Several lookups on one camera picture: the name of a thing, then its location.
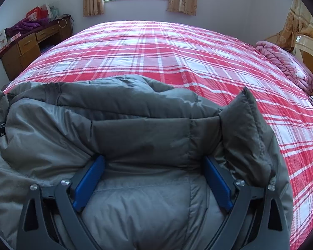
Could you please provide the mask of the red white plaid bed sheet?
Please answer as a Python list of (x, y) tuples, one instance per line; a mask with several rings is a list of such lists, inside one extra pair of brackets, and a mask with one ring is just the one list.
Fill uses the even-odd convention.
[(87, 28), (32, 62), (8, 86), (138, 74), (194, 91), (221, 106), (248, 87), (272, 127), (293, 191), (291, 249), (313, 230), (313, 106), (253, 46), (184, 24), (113, 21)]

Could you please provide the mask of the grey puffer down jacket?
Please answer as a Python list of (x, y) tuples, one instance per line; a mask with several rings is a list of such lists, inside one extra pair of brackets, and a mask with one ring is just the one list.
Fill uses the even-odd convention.
[(138, 75), (0, 90), (0, 239), (16, 249), (30, 186), (56, 186), (95, 155), (105, 171), (81, 219), (100, 249), (207, 249), (223, 213), (212, 157), (254, 187), (272, 185), (291, 232), (292, 187), (249, 89), (226, 106)]

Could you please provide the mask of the red gift bag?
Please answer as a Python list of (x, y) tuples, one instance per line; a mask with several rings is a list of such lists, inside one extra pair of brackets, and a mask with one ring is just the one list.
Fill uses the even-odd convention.
[(48, 18), (48, 11), (41, 7), (35, 7), (26, 14), (26, 18), (31, 21), (45, 19)]

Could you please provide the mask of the purple cloth on desk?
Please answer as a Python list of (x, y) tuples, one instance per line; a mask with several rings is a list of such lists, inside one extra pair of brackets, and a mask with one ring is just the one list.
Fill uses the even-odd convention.
[(47, 18), (39, 19), (39, 20), (29, 20), (28, 18), (25, 18), (25, 19), (20, 20), (14, 26), (6, 28), (5, 34), (8, 37), (13, 37), (18, 33), (23, 35), (23, 34), (26, 34), (26, 33), (30, 32), (36, 28), (47, 25), (48, 22), (49, 22), (49, 20)]

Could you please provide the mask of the yellow curtain by headboard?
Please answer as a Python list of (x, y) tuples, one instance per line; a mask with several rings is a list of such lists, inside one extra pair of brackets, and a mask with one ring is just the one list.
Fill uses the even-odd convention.
[(292, 51), (298, 35), (313, 38), (313, 16), (302, 0), (292, 0), (283, 29), (266, 40)]

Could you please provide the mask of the pink folded quilt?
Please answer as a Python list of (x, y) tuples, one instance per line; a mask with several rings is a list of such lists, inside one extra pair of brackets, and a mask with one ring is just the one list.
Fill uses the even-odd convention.
[(312, 93), (313, 73), (303, 62), (299, 61), (291, 53), (268, 41), (258, 41), (255, 48), (276, 65), (302, 91), (308, 95)]

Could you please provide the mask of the brown wooden desk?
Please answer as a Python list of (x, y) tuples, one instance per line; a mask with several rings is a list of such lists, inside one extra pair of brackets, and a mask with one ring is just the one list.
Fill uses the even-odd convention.
[(5, 73), (13, 81), (36, 58), (72, 36), (72, 18), (64, 14), (20, 36), (0, 51)]

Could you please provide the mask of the white red box on desk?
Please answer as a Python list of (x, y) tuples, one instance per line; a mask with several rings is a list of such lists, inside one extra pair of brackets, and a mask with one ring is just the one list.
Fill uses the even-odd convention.
[(5, 30), (2, 29), (0, 31), (0, 50), (6, 47), (6, 44), (7, 44), (7, 36), (6, 36)]

